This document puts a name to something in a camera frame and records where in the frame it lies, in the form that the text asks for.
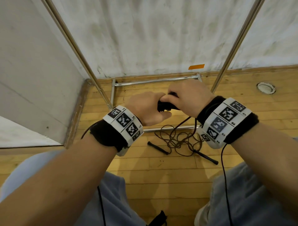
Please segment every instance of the wooden floor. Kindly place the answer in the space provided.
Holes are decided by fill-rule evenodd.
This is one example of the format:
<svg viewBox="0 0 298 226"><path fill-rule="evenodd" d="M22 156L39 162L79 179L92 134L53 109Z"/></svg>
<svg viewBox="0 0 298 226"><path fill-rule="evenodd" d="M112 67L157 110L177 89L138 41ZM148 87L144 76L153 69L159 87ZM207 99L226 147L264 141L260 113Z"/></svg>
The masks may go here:
<svg viewBox="0 0 298 226"><path fill-rule="evenodd" d="M215 81L215 77L203 77L202 79L209 87ZM276 93L262 94L256 89L256 84L259 82L270 82L276 87ZM169 84L170 82L165 82L117 88L116 104L123 105L131 95L145 91L166 93ZM111 85L104 84L103 88L110 96ZM225 76L216 94L235 98L255 112L261 122L290 136L298 136L297 70ZM107 112L108 108L104 100L95 87L91 87L74 142L91 124L102 119ZM166 124L177 125L186 117L180 111L173 111L170 119L156 127ZM191 119L185 124L193 123ZM222 173L221 164L214 165L199 156L182 157L175 152L165 156L152 147L148 147L148 141L168 150L164 146L164 141L158 139L153 133L145 133L132 145L124 157L115 157L108 171L125 178L129 203L147 222L163 210L169 217L169 226L193 225L197 210L209 200L212 179ZM0 155L0 184L24 159L46 150L29 148L25 149L27 154L14 155L9 155L8 150L4 153L6 155ZM182 146L181 152L189 153L186 145ZM220 161L220 150L213 150L204 144L201 152ZM223 162L226 168L230 168L242 162L242 158L228 145L224 151Z"/></svg>

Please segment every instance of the hand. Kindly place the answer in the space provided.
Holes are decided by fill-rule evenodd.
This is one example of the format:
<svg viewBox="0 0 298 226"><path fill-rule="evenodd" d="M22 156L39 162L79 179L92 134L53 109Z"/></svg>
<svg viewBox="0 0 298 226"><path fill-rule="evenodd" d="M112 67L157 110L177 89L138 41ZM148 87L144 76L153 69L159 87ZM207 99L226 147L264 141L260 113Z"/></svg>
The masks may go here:
<svg viewBox="0 0 298 226"><path fill-rule="evenodd" d="M173 95L165 95L160 98L160 101L170 102L185 114L194 118L215 97L204 83L192 78L171 84L168 89L168 93L170 92L177 93L179 98Z"/></svg>
<svg viewBox="0 0 298 226"><path fill-rule="evenodd" d="M172 116L171 112L158 112L157 102L165 93L145 92L132 96L125 107L137 116L143 126L161 123Z"/></svg>

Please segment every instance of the person's right forearm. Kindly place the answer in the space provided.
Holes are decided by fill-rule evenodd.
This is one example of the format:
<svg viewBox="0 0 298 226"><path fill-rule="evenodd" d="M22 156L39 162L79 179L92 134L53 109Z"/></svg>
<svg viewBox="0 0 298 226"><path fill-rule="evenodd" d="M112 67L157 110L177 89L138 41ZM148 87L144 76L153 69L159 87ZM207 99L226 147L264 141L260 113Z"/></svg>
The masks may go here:
<svg viewBox="0 0 298 226"><path fill-rule="evenodd" d="M232 143L266 188L291 212L298 212L298 142L262 123Z"/></svg>

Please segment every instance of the forearm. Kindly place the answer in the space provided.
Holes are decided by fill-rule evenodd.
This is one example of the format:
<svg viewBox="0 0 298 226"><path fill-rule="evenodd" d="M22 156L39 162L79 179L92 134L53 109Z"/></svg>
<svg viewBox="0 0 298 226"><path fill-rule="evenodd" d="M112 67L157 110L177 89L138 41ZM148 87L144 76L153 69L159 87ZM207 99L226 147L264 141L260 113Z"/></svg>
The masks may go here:
<svg viewBox="0 0 298 226"><path fill-rule="evenodd" d="M298 208L298 142L258 123L232 146L287 209Z"/></svg>
<svg viewBox="0 0 298 226"><path fill-rule="evenodd" d="M87 134L0 203L1 224L73 225L116 153Z"/></svg>

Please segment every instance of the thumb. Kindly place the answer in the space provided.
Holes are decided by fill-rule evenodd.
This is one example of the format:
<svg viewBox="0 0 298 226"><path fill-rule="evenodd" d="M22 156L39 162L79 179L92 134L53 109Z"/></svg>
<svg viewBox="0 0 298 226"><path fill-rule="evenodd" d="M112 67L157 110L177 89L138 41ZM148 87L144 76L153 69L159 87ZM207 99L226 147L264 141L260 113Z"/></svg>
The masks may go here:
<svg viewBox="0 0 298 226"><path fill-rule="evenodd" d="M164 120L170 118L172 116L172 113L171 112L161 112L160 116L161 116L161 121L164 121Z"/></svg>
<svg viewBox="0 0 298 226"><path fill-rule="evenodd" d="M179 108L179 103L180 103L180 99L178 97L175 97L171 94L168 95L164 95L163 97L160 98L161 102L170 102L173 105L175 105L177 108Z"/></svg>

